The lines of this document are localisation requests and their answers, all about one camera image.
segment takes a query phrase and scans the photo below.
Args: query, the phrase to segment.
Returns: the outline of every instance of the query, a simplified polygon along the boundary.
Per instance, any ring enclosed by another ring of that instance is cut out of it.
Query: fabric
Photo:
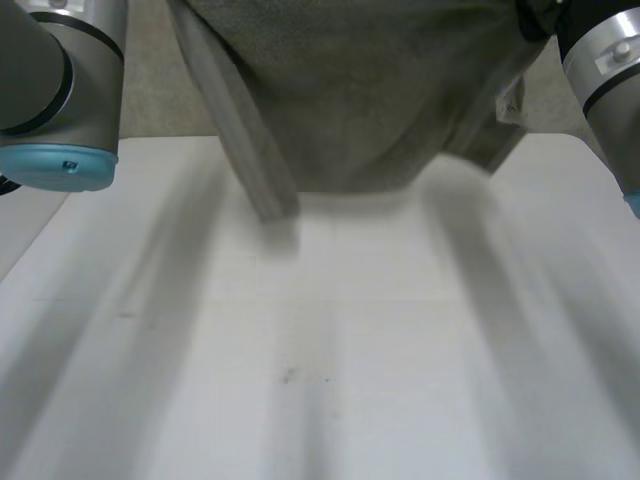
[[[541,25],[559,8],[528,1]],[[298,192],[402,188],[441,151],[492,171],[524,133],[520,77],[544,42],[514,0],[168,3],[262,220],[295,215]]]

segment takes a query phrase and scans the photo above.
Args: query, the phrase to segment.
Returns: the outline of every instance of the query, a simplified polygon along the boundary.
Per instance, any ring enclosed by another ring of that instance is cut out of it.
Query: black band
[[[71,63],[71,59],[69,58],[69,55],[62,45],[60,45],[60,50],[62,51],[62,58],[64,63],[62,70],[62,81],[60,82],[60,88],[58,88],[58,92],[53,97],[53,100],[51,100],[51,103],[49,103],[49,105],[47,105],[44,110],[42,110],[31,120],[28,120],[20,125],[16,125],[15,127],[0,130],[0,135],[21,135],[23,133],[31,132],[36,128],[40,128],[44,124],[48,123],[53,117],[55,117],[60,109],[64,106],[67,98],[69,97],[69,93],[71,93],[71,87],[73,86],[73,64]]]
[[[93,38],[100,40],[109,47],[113,53],[118,56],[120,61],[124,63],[124,54],[122,53],[122,50],[120,50],[118,44],[114,42],[109,35],[93,25],[82,21],[79,18],[71,17],[69,15],[61,15],[55,12],[32,12],[31,16],[40,23],[56,23],[58,25],[75,28],[87,35],[91,35]]]
[[[12,182],[4,175],[0,175],[0,197],[2,195],[8,195],[9,193],[15,192],[20,187],[21,185]]]
[[[615,77],[607,80],[602,85],[600,85],[600,87],[598,87],[598,89],[595,92],[593,92],[593,95],[591,95],[589,99],[585,102],[584,107],[582,109],[584,116],[586,117],[589,115],[589,112],[591,111],[591,109],[593,108],[593,106],[596,104],[598,100],[600,100],[602,97],[604,97],[607,93],[609,93],[611,90],[616,88],[621,83],[626,82],[631,77],[635,77],[639,73],[640,73],[640,64],[634,65],[633,67],[627,68],[624,72],[619,73]]]

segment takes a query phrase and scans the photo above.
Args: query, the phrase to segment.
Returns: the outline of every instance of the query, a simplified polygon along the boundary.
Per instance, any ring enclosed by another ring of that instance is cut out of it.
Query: silver metal cylinder
[[[573,46],[563,62],[565,75],[585,110],[610,80],[636,65],[640,65],[640,8],[600,23]]]
[[[29,13],[51,12],[81,20],[125,50],[128,0],[18,0],[18,3]]]
[[[64,74],[63,53],[13,0],[0,2],[0,131],[22,125],[52,102]]]
[[[588,31],[567,53],[563,67],[623,194],[627,199],[637,195],[640,8],[618,13]]]

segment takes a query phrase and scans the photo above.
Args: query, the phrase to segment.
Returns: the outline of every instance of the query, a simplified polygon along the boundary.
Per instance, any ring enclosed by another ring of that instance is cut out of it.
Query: screw
[[[616,48],[613,51],[613,59],[617,63],[624,63],[629,60],[632,52],[633,51],[631,50],[631,45],[629,45],[627,42],[619,43],[618,45],[616,45]]]

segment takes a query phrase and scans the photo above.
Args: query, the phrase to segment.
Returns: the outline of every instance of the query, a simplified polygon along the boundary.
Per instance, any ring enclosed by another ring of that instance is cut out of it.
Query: cable
[[[11,192],[15,192],[21,185],[12,182],[4,175],[0,175],[0,197],[2,195],[8,195]]]

